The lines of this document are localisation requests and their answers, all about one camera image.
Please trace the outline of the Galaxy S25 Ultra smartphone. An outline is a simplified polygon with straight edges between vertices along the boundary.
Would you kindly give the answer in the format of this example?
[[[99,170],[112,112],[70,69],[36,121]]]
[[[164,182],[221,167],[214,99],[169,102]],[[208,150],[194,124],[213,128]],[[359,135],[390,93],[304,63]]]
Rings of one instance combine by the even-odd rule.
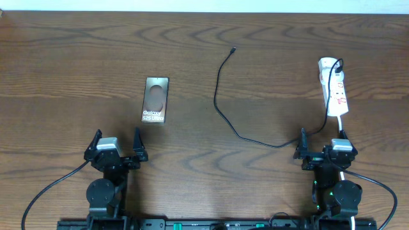
[[[148,77],[146,79],[141,113],[143,123],[166,122],[168,92],[168,77]]]

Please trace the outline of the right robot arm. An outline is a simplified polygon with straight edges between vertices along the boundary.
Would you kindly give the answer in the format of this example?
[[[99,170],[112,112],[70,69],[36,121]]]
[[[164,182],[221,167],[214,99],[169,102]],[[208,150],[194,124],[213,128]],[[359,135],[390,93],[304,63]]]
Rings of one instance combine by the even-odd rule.
[[[362,187],[341,176],[351,166],[357,150],[340,131],[321,152],[308,150],[307,134],[301,130],[294,159],[302,160],[302,169],[314,172],[313,203],[318,213],[305,222],[306,229],[355,229],[354,217],[362,197]]]

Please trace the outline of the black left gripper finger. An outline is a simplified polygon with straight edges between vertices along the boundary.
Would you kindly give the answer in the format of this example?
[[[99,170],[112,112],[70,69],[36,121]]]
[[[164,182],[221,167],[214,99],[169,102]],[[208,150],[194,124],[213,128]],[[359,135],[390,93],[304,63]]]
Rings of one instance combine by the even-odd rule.
[[[135,128],[134,143],[132,149],[138,157],[144,156],[144,145],[141,140],[140,130],[137,127]]]
[[[98,129],[95,133],[95,136],[93,138],[93,140],[91,141],[91,143],[88,146],[88,149],[90,151],[95,151],[96,150],[96,146],[99,142],[99,140],[102,138],[102,131],[100,129]]]

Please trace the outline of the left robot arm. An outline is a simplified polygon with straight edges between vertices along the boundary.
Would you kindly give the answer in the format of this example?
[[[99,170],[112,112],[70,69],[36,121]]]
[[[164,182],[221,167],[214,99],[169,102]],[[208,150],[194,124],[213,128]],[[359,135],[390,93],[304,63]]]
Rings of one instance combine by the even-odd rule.
[[[125,211],[128,174],[148,161],[148,154],[135,129],[130,157],[121,156],[122,150],[116,137],[102,137],[100,130],[84,152],[84,159],[103,173],[103,177],[90,183],[86,191],[89,203],[87,229],[139,229],[138,220]]]

